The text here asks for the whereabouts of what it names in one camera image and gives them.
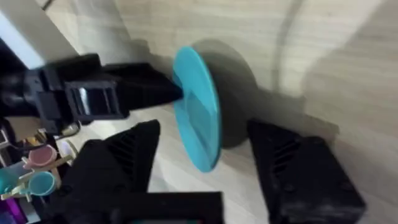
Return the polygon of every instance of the teal cup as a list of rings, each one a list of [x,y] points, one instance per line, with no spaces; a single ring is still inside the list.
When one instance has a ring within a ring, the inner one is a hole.
[[[29,180],[27,191],[36,196],[50,195],[55,190],[55,177],[50,172],[37,172]]]

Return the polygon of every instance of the wooden surface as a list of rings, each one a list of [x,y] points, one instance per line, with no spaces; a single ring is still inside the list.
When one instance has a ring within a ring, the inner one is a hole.
[[[48,15],[104,63],[149,61],[170,74],[184,45],[208,63],[230,149],[212,173],[188,160],[170,106],[97,122],[74,139],[159,119],[151,190],[222,190],[227,223],[266,223],[244,131],[255,116],[326,138],[368,204],[361,223],[397,223],[397,9],[394,0],[56,0]]]

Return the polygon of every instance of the teal disc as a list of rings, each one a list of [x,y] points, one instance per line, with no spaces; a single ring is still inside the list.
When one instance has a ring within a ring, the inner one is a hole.
[[[192,47],[181,48],[174,60],[173,81],[183,90],[174,103],[182,142],[202,172],[214,169],[221,149],[221,110],[211,74]]]

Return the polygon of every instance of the pink cup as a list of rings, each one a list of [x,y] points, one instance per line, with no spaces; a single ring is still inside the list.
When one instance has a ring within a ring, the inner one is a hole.
[[[50,145],[29,152],[29,161],[25,164],[25,169],[32,167],[43,167],[51,164],[57,159],[57,151]]]

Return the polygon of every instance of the purple object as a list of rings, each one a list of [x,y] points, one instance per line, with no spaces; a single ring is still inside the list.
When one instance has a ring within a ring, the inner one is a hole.
[[[0,201],[0,213],[8,213],[16,224],[27,223],[24,213],[22,212],[16,200],[13,198],[7,199],[5,201]]]

